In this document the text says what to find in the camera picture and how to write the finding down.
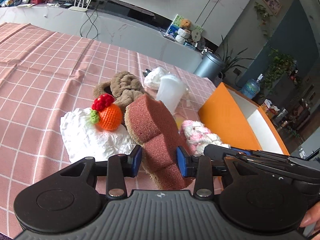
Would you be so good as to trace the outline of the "person's right hand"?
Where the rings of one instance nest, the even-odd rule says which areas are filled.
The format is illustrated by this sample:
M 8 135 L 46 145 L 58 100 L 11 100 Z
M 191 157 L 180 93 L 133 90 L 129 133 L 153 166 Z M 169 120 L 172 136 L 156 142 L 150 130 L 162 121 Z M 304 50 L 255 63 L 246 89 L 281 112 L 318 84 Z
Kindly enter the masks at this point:
M 315 224 L 314 231 L 319 230 L 319 220 L 320 220 L 320 202 L 315 204 L 310 210 L 305 214 L 300 227 L 304 228 L 311 224 Z

